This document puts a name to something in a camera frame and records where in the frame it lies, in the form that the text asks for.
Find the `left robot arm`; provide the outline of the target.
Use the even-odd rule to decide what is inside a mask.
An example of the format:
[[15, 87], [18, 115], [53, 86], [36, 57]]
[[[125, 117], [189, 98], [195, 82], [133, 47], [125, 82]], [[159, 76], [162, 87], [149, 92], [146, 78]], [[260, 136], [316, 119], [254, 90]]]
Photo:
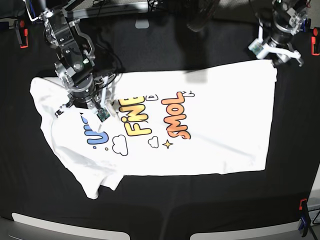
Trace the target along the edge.
[[269, 46], [294, 52], [291, 41], [302, 30], [309, 8], [309, 0], [273, 0], [271, 10], [256, 15], [258, 48]]

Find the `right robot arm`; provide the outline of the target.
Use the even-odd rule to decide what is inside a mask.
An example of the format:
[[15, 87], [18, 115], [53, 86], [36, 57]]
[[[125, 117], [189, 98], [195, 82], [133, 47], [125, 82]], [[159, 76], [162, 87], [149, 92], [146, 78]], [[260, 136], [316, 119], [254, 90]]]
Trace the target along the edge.
[[[37, 18], [44, 22], [44, 37], [58, 51], [55, 65], [60, 86], [66, 92], [68, 103], [60, 108], [79, 108], [98, 113], [107, 109], [107, 88], [113, 83], [108, 76], [93, 76], [94, 45], [91, 38], [80, 31], [78, 23], [67, 21], [60, 11], [41, 8]], [[257, 60], [225, 64], [195, 71], [149, 71], [126, 73], [115, 83], [115, 95], [125, 97], [150, 97], [152, 94], [169, 96], [170, 93], [201, 89], [208, 92], [214, 82], [226, 80], [240, 84], [250, 80], [276, 80], [276, 66], [284, 63], [284, 52], [257, 38], [249, 46]]]

